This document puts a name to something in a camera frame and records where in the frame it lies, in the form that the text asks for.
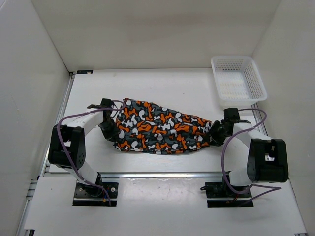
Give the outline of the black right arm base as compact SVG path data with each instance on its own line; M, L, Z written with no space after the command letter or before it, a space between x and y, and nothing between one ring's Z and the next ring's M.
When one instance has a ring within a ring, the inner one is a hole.
M232 191L222 177L221 180L205 182L200 191L206 194L207 208L250 208L254 207L248 190L238 194Z

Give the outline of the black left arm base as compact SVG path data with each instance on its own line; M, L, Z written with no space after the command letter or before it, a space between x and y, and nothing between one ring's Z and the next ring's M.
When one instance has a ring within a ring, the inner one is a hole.
M73 194L73 206L83 207L116 207L119 183L103 182L98 178L98 184L102 184L108 195L98 187L76 183Z

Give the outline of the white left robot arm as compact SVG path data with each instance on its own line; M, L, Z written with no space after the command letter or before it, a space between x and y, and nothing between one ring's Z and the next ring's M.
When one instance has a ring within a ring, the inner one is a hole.
M111 116L118 109L89 106L81 114L62 118L52 130L48 160L72 174L93 197L103 192L100 174L86 161L85 137L99 127L105 139L114 142L119 130Z

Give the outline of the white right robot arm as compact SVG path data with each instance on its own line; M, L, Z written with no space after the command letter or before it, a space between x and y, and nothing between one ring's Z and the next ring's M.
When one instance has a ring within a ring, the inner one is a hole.
M283 183L288 180L286 143L273 139L258 130L247 120L215 121L210 128L211 145L223 146L221 169L223 183L221 191L226 196L243 193L239 187L253 186L256 183ZM247 163L240 169L227 173L224 156L233 138L239 139L249 148Z

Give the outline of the orange camouflage shorts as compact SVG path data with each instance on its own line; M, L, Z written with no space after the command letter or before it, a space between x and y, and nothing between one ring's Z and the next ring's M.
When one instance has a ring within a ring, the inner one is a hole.
M124 99L114 147L124 152L183 154L210 146L212 122L152 102Z

